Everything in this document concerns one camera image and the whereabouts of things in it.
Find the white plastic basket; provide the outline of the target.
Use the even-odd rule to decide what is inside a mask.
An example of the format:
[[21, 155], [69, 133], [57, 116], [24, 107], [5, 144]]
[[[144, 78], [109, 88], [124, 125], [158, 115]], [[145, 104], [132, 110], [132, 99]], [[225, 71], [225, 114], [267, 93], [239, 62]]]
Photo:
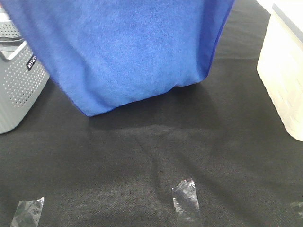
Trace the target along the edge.
[[257, 72], [290, 136], [303, 139], [303, 2], [276, 0]]

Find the clear tape strip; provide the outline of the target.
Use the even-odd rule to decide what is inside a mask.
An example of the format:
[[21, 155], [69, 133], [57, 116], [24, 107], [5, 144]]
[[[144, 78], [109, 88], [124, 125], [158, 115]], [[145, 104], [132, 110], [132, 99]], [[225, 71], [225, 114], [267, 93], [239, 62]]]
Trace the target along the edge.
[[11, 227], [38, 227], [45, 198], [20, 201], [10, 224]]
[[290, 203], [290, 207], [293, 210], [293, 212], [297, 218], [303, 218], [303, 202], [302, 201], [292, 202], [292, 203]]
[[182, 180], [171, 191], [178, 226], [201, 227], [201, 213], [194, 180], [192, 178]]

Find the clear tape strip middle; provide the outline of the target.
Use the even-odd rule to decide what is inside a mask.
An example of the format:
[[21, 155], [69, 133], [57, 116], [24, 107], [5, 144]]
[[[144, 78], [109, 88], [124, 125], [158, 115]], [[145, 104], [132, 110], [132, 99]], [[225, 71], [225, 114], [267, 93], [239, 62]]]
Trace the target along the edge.
[[194, 180], [192, 178], [182, 180], [171, 191], [178, 226], [201, 227], [201, 213]]

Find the clear tape strip left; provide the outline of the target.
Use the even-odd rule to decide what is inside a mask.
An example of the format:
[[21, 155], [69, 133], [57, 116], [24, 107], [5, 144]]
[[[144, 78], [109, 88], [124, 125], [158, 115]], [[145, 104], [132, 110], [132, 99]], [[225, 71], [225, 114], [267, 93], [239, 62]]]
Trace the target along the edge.
[[20, 201], [10, 224], [11, 227], [38, 227], [45, 198]]

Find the blue microfibre towel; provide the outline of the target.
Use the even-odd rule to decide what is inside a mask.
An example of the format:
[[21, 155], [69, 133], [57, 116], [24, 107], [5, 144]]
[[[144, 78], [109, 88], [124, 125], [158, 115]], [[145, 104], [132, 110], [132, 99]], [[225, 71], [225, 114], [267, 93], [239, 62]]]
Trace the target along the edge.
[[3, 0], [51, 79], [86, 115], [204, 80], [232, 0]]

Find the grey perforated laundry basket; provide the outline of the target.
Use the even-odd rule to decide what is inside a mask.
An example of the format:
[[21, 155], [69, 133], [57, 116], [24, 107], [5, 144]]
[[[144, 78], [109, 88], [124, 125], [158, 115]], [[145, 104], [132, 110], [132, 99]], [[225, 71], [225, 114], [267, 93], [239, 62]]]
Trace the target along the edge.
[[[0, 37], [22, 37], [4, 8], [0, 9]], [[0, 132], [16, 128], [33, 106], [49, 74], [26, 40], [8, 55], [0, 53]]]

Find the grey cloth in basket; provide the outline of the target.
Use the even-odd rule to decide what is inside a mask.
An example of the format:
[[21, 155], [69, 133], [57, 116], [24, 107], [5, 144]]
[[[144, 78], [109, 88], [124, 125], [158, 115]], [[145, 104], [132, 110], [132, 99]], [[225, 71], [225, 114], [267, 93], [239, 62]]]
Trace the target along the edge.
[[21, 37], [9, 38], [1, 37], [0, 38], [0, 52], [3, 55], [8, 55], [11, 52], [14, 52], [22, 43], [24, 39]]

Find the clear tape strip right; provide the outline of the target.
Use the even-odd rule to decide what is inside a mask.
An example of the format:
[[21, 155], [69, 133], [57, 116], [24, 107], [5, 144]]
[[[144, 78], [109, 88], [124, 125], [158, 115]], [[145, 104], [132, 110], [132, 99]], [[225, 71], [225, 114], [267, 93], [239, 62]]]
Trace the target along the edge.
[[290, 203], [290, 207], [293, 210], [293, 212], [297, 218], [303, 218], [303, 202], [302, 201], [292, 202], [292, 203]]

